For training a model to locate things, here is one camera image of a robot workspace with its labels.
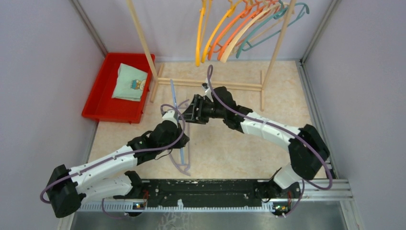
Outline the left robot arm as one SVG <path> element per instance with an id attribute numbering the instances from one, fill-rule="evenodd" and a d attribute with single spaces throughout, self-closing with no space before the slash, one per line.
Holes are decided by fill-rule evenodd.
<path id="1" fill-rule="evenodd" d="M 190 139 L 184 128 L 185 122 L 164 120 L 107 156 L 71 168 L 57 166 L 40 200 L 52 206 L 57 218 L 63 218 L 90 201 L 141 198 L 144 185 L 132 169 L 166 150 L 185 147 Z"/>

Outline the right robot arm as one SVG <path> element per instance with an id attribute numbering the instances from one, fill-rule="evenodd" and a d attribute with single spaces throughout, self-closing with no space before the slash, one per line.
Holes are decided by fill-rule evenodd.
<path id="1" fill-rule="evenodd" d="M 312 125 L 294 127 L 271 121 L 252 109 L 238 105 L 226 87 L 207 90 L 206 95 L 194 95 L 192 103 L 182 113 L 186 122 L 206 124 L 211 118 L 222 119 L 230 129 L 270 141 L 289 153 L 290 163 L 279 169 L 270 179 L 270 193 L 283 197 L 289 186 L 312 182 L 317 172 L 328 169 L 326 160 L 330 152 L 319 132 Z"/>

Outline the yellow hanger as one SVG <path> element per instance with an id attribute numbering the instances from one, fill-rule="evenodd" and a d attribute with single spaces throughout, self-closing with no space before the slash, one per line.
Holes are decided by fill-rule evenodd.
<path id="1" fill-rule="evenodd" d="M 195 46 L 195 66 L 199 67 L 201 63 L 200 53 L 202 48 L 202 42 L 204 33 L 207 26 L 207 21 L 210 15 L 212 0 L 202 0 L 202 5 L 199 10 L 199 22 L 197 26 L 196 46 Z"/>
<path id="2" fill-rule="evenodd" d="M 213 2 L 211 0 L 202 1 L 195 49 L 196 66 L 205 63 L 207 60 L 212 60 L 214 54 L 217 54 L 217 60 L 220 60 L 236 32 L 233 32 L 224 43 L 221 43 L 224 36 L 227 35 L 237 22 L 248 17 L 248 14 L 252 11 L 253 1 L 251 0 L 230 0 L 229 3 L 230 6 L 211 32 L 208 40 L 204 43 L 204 34 L 209 22 Z"/>

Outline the blue hanger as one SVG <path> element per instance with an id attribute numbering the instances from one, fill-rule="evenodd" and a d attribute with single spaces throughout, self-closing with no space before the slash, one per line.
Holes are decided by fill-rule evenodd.
<path id="1" fill-rule="evenodd" d="M 173 79 L 170 79 L 170 86 L 171 86 L 171 93 L 172 93 L 172 100 L 173 104 L 177 109 L 186 109 L 188 105 L 188 101 L 184 100 L 183 102 L 177 103 L 176 99 L 176 92 L 175 92 L 175 84 Z M 190 144 L 188 143 L 184 148 L 180 149 L 180 163 L 175 163 L 175 166 L 184 167 L 185 171 L 188 171 L 190 168 Z"/>

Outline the teal hanger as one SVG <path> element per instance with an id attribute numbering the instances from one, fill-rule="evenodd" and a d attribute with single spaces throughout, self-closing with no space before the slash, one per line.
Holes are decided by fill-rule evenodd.
<path id="1" fill-rule="evenodd" d="M 235 58 L 240 58 L 243 52 L 250 51 L 281 33 L 289 7 L 289 3 L 280 0 L 267 7 L 264 13 L 255 16 L 243 36 L 234 45 L 231 54 L 235 55 Z"/>

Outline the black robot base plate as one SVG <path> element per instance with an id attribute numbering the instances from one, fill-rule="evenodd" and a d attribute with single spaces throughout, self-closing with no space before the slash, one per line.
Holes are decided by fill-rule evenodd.
<path id="1" fill-rule="evenodd" d="M 190 208 L 260 207 L 272 199 L 298 198 L 301 189 L 295 182 L 280 189 L 268 179 L 215 179 L 176 180 L 149 179 L 136 189 L 136 193 L 115 195 L 115 199 L 141 199 L 147 207 L 175 207 L 181 200 Z"/>

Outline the orange hanger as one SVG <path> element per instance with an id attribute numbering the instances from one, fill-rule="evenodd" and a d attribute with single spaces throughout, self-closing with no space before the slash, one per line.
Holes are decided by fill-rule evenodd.
<path id="1" fill-rule="evenodd" d="M 217 54 L 218 61 L 226 62 L 234 45 L 250 25 L 250 21 L 258 14 L 264 13 L 267 7 L 274 5 L 278 0 L 245 0 L 243 2 L 245 3 L 244 9 L 231 19 L 217 36 L 208 58 Z"/>
<path id="2" fill-rule="evenodd" d="M 268 7 L 266 1 L 260 0 L 231 0 L 219 23 L 210 35 L 202 54 L 202 62 L 206 60 L 221 60 L 233 39 L 255 16 Z"/>

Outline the cream hanger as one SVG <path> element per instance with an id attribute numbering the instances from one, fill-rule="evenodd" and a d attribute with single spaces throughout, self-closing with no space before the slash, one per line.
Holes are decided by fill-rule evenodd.
<path id="1" fill-rule="evenodd" d="M 246 16 L 237 17 L 242 22 L 220 48 L 217 60 L 225 63 L 230 56 L 239 58 L 243 51 L 252 49 L 259 38 L 284 20 L 289 5 L 282 0 L 257 1 Z"/>

